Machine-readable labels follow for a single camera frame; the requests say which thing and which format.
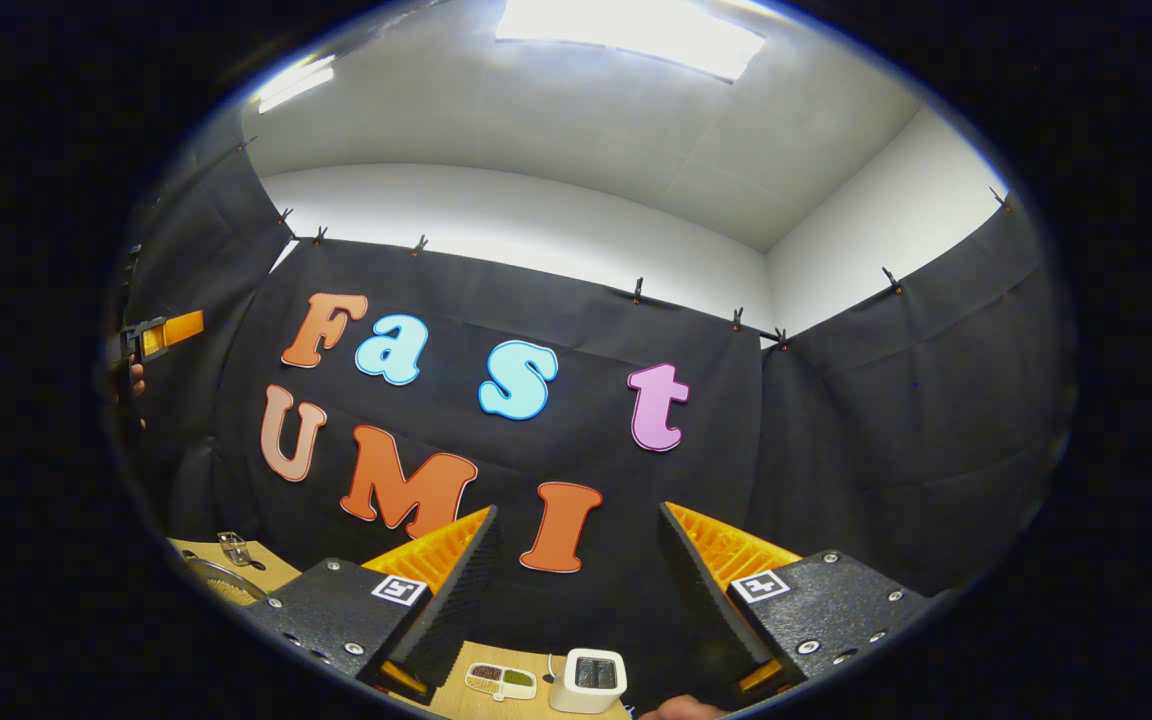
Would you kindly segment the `white toaster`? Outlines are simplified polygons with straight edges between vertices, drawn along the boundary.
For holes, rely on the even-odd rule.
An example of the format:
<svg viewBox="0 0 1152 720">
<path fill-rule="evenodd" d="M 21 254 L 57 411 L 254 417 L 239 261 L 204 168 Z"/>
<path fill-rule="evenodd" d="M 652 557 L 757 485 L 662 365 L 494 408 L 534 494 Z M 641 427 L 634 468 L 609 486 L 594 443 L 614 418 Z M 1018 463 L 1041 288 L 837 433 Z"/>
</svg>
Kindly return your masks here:
<svg viewBox="0 0 1152 720">
<path fill-rule="evenodd" d="M 620 705 L 628 689 L 621 653 L 573 647 L 550 685 L 550 708 L 562 714 L 596 715 Z"/>
</svg>

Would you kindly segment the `ceiling light panel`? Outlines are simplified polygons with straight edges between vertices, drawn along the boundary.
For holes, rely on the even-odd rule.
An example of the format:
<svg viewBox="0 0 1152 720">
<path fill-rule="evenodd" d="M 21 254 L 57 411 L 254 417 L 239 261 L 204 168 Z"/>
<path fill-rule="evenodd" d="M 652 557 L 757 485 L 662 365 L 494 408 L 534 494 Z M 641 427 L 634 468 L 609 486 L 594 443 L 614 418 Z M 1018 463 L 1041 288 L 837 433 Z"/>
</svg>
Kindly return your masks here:
<svg viewBox="0 0 1152 720">
<path fill-rule="evenodd" d="M 767 38 L 690 0 L 506 0 L 495 40 L 607 47 L 733 83 Z"/>
<path fill-rule="evenodd" d="M 333 81 L 335 59 L 338 59 L 335 54 L 305 58 L 271 77 L 256 92 L 256 113 L 259 115 L 270 113 L 271 109 L 276 109 L 296 97 Z"/>
</svg>

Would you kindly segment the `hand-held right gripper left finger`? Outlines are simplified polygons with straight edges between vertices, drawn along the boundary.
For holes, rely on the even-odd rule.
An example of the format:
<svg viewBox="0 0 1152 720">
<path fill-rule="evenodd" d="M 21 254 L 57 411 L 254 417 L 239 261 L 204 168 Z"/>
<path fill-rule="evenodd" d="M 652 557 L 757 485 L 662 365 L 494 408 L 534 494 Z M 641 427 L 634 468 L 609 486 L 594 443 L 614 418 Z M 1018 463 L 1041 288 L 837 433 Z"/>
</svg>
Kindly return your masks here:
<svg viewBox="0 0 1152 720">
<path fill-rule="evenodd" d="M 308 661 L 429 705 L 494 577 L 497 516 L 490 505 L 366 562 L 324 559 L 244 617 Z"/>
</svg>

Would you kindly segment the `tan rounded object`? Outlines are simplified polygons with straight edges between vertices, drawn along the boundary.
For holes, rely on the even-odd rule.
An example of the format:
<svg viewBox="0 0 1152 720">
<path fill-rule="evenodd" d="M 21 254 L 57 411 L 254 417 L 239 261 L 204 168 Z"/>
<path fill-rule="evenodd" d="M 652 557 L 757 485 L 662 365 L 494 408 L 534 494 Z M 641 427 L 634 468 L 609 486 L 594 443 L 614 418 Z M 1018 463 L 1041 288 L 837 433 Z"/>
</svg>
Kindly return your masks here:
<svg viewBox="0 0 1152 720">
<path fill-rule="evenodd" d="M 636 720 L 718 720 L 727 714 L 727 710 L 700 702 L 690 694 L 681 694 L 636 717 Z"/>
</svg>

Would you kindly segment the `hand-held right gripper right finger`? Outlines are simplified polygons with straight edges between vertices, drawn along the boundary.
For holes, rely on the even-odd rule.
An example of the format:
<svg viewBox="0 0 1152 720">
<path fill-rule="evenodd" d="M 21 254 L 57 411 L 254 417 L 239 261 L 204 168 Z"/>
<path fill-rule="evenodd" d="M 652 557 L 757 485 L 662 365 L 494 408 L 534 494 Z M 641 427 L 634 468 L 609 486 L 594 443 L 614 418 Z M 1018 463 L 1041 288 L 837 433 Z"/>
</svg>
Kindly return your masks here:
<svg viewBox="0 0 1152 720">
<path fill-rule="evenodd" d="M 838 503 L 756 511 L 746 526 L 670 501 L 659 514 L 702 679 L 738 706 L 835 683 L 940 611 L 858 556 L 858 523 Z"/>
</svg>

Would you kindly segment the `steel pot with black handles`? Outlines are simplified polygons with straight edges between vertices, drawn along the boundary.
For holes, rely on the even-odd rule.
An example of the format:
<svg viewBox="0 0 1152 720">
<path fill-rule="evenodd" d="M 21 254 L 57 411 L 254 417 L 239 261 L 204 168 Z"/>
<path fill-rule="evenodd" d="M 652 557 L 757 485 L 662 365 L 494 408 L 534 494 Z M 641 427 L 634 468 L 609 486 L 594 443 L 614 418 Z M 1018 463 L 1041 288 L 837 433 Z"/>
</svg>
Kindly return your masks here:
<svg viewBox="0 0 1152 720">
<path fill-rule="evenodd" d="M 202 579 L 202 582 L 210 577 L 225 579 L 225 582 L 230 582 L 238 585 L 238 588 L 244 588 L 248 592 L 259 597 L 259 602 L 265 602 L 266 598 L 268 598 L 268 593 L 262 591 L 262 588 L 257 588 L 251 579 L 247 579 L 237 573 L 225 569 L 223 566 L 215 564 L 215 562 L 210 562 L 206 559 L 200 559 L 192 555 L 192 553 L 187 553 L 187 555 L 183 556 L 183 561 L 187 568 L 191 570 L 198 579 Z"/>
</svg>

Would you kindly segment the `white divided plate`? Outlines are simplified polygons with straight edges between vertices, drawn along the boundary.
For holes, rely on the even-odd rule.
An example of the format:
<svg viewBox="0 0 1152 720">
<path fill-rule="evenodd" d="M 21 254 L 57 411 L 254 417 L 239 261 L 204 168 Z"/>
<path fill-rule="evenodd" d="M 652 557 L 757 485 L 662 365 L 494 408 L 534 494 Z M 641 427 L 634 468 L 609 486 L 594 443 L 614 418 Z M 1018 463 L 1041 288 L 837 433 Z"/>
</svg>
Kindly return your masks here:
<svg viewBox="0 0 1152 720">
<path fill-rule="evenodd" d="M 475 662 L 475 664 L 485 664 L 485 662 Z M 463 675 L 463 683 L 467 684 L 467 679 L 470 679 L 471 675 L 468 673 L 470 673 L 471 666 L 473 666 L 475 664 L 468 666 L 467 673 L 465 675 Z M 495 665 L 498 667 L 502 667 L 503 670 L 506 669 L 506 667 L 508 667 L 498 664 L 488 664 L 488 665 Z M 530 702 L 535 700 L 535 697 L 538 696 L 538 679 L 536 679 L 535 689 L 530 689 L 530 691 L 529 689 L 522 689 L 522 688 L 515 689 L 511 685 L 505 685 L 502 682 L 500 682 L 500 680 L 499 683 L 500 683 L 500 694 L 488 694 L 488 696 L 492 697 L 494 702 L 506 702 L 506 700 Z"/>
</svg>

